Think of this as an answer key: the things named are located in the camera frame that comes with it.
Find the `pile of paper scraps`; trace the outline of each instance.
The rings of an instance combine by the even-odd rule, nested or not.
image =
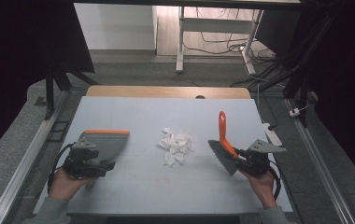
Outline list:
[[[183,164],[184,155],[190,150],[194,151],[192,146],[192,137],[183,131],[173,131],[170,128],[164,128],[165,137],[161,139],[159,145],[166,150],[163,156],[163,164],[172,167],[175,161]]]

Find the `wooden floor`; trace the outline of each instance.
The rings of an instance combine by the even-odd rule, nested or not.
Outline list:
[[[178,51],[178,7],[157,7],[158,33],[157,33],[157,55],[175,56]],[[207,19],[229,19],[250,21],[253,17],[252,9],[234,9],[234,8],[212,8],[212,7],[185,7],[186,18],[207,18]],[[217,34],[185,32],[183,43],[187,47],[184,49],[184,55],[187,56],[218,56],[218,57],[242,57],[241,53],[234,49],[229,51],[233,45],[245,44],[248,35],[240,34]],[[252,44],[253,50],[266,49],[259,42]]]

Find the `white tabletop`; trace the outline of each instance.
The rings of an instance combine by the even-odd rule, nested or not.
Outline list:
[[[221,110],[227,117],[226,137],[234,147],[247,149],[256,139],[267,141],[253,100],[83,97],[64,146],[76,142],[86,129],[129,130],[130,136],[114,170],[96,180],[91,191],[82,188],[68,213],[173,216],[261,211],[247,179],[238,172],[229,176],[207,143],[219,140]],[[157,146],[167,127],[189,133],[194,146],[185,162],[172,168],[163,165],[165,150]],[[35,213],[46,195],[44,189]],[[292,211],[283,184],[277,203]]]

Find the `sleeve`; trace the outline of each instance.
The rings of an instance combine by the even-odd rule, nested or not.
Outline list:
[[[285,214],[283,214],[282,207],[280,206],[262,211],[260,213],[260,218],[262,219],[263,224],[289,224],[290,223],[286,219]]]
[[[22,224],[68,224],[70,217],[66,214],[69,201],[47,197],[44,199],[38,214],[25,219]]]

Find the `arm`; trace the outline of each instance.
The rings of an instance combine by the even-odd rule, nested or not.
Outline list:
[[[277,205],[273,194],[274,177],[270,172],[260,176],[252,176],[241,170],[241,174],[247,177],[254,193],[263,205],[264,211],[260,213],[263,224],[288,224],[282,208]]]
[[[66,214],[69,200],[73,198],[81,186],[92,183],[95,178],[77,180],[67,174],[64,169],[55,173],[49,197],[44,199],[37,216],[25,219],[22,224],[67,224],[70,217]]]

